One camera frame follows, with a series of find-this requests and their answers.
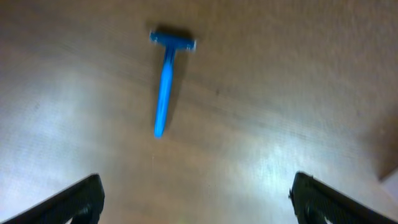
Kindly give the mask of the blue disposable razor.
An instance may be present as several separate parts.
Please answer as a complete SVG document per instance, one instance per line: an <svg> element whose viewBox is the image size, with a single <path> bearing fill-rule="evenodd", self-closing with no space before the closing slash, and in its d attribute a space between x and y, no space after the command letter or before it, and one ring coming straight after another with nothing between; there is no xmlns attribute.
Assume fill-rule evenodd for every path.
<svg viewBox="0 0 398 224"><path fill-rule="evenodd" d="M150 40L165 47L164 61L159 81L158 99L155 111L154 136L161 138L164 134L169 109L170 94L174 77L174 61L177 51L194 51L196 40L188 33L151 31Z"/></svg>

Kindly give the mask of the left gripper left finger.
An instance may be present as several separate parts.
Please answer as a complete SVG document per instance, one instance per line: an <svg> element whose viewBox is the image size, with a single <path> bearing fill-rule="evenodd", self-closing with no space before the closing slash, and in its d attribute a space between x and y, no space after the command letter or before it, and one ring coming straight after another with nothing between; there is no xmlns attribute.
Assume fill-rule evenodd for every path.
<svg viewBox="0 0 398 224"><path fill-rule="evenodd" d="M91 174L4 223L97 224L104 208L104 199L100 175Z"/></svg>

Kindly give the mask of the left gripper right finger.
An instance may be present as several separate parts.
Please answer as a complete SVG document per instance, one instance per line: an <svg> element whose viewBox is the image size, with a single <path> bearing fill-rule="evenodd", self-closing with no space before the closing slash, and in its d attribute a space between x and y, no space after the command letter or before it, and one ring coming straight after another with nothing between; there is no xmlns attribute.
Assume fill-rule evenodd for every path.
<svg viewBox="0 0 398 224"><path fill-rule="evenodd" d="M295 174L289 199L299 224L397 224L304 172Z"/></svg>

